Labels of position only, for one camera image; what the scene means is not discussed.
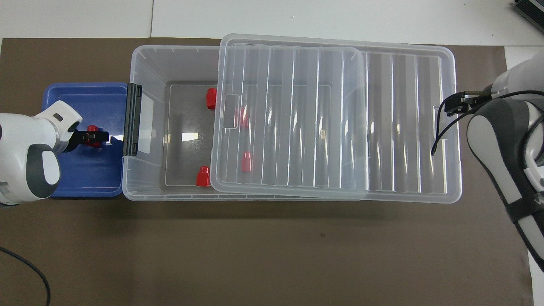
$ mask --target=velcro strap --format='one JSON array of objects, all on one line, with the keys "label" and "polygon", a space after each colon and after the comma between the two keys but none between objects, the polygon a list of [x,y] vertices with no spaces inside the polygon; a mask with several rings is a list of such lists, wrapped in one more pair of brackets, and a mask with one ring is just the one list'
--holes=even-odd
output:
[{"label": "velcro strap", "polygon": [[544,210],[544,192],[537,192],[506,204],[506,212],[512,223]]}]

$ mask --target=black cable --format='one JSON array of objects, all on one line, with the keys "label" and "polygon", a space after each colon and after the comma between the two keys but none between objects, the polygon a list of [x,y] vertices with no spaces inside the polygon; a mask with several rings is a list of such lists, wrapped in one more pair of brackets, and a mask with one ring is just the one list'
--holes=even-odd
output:
[{"label": "black cable", "polygon": [[[520,91],[515,91],[513,93],[508,93],[508,94],[505,94],[505,95],[502,95],[502,96],[499,96],[499,97],[496,97],[494,99],[503,99],[503,98],[507,98],[507,97],[512,97],[512,96],[517,96],[517,95],[525,95],[525,94],[532,94],[532,95],[540,95],[540,96],[544,96],[544,91],[539,91],[539,90],[520,90]],[[472,108],[470,111],[460,115],[459,117],[455,118],[450,124],[448,124],[440,134],[438,134],[436,137],[435,137],[435,142],[434,144],[432,144],[432,148],[431,148],[431,155],[434,155],[436,153],[436,149],[438,147],[438,142],[440,141],[440,139],[442,138],[442,136],[444,136],[444,134],[446,134],[446,132],[448,131],[448,129],[450,127],[452,127],[454,124],[456,124],[459,120],[461,120],[462,118],[468,116],[468,115],[471,115],[471,114],[474,114],[477,110],[480,109],[480,107],[488,104],[489,102],[493,101],[493,100],[489,100],[489,101],[486,101],[480,105],[477,105],[476,107]]]},{"label": "black cable", "polygon": [[49,306],[49,302],[51,301],[51,290],[49,289],[49,283],[47,282],[45,275],[41,273],[41,271],[36,266],[34,266],[30,261],[24,259],[23,257],[20,257],[19,255],[13,253],[12,251],[8,249],[4,249],[3,247],[0,247],[0,251],[20,260],[21,262],[23,262],[23,264],[29,266],[32,270],[34,270],[34,272],[36,272],[40,276],[41,280],[44,282],[45,291],[47,292],[47,300],[45,302],[45,306]]}]

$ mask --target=container handle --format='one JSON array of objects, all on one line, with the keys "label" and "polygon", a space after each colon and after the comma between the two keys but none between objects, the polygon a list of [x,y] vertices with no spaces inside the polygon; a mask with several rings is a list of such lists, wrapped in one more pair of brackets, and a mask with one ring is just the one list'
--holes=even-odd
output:
[{"label": "container handle", "polygon": [[127,84],[127,108],[125,113],[125,132],[123,134],[123,156],[138,154],[140,133],[140,109],[142,86]]}]

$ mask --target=red plastic object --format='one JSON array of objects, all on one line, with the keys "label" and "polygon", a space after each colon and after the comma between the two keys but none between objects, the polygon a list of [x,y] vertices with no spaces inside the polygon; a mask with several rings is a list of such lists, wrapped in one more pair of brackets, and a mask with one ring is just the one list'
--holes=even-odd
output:
[{"label": "red plastic object", "polygon": [[251,152],[244,152],[242,157],[242,172],[251,172]]},{"label": "red plastic object", "polygon": [[215,109],[216,100],[217,100],[217,89],[208,88],[208,93],[206,94],[206,107],[208,107],[208,109]]},{"label": "red plastic object", "polygon": [[242,113],[240,114],[240,128],[249,128],[249,116],[247,106],[244,106],[244,108],[242,108]]},{"label": "red plastic object", "polygon": [[208,166],[200,167],[200,171],[196,175],[195,185],[200,187],[208,187],[211,185],[209,182],[209,167]]},{"label": "red plastic object", "polygon": [[[89,132],[97,132],[98,131],[98,126],[96,125],[88,125],[87,126],[87,131]],[[95,142],[95,143],[88,143],[89,140],[87,139],[87,143],[85,143],[86,145],[88,146],[91,146],[93,148],[100,148],[100,146],[102,145],[102,143],[100,142]]]}]

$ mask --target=brown table surface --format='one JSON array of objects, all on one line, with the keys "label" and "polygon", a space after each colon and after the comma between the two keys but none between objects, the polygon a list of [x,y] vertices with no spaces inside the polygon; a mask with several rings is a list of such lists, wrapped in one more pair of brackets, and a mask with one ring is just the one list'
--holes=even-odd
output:
[{"label": "brown table surface", "polygon": [[[0,112],[40,112],[55,82],[128,82],[140,45],[218,43],[4,39]],[[448,47],[460,90],[506,70],[502,47]],[[461,127],[455,204],[47,199],[0,210],[0,246],[52,305],[532,305],[527,249]],[[0,304],[44,301],[0,254]]]}]

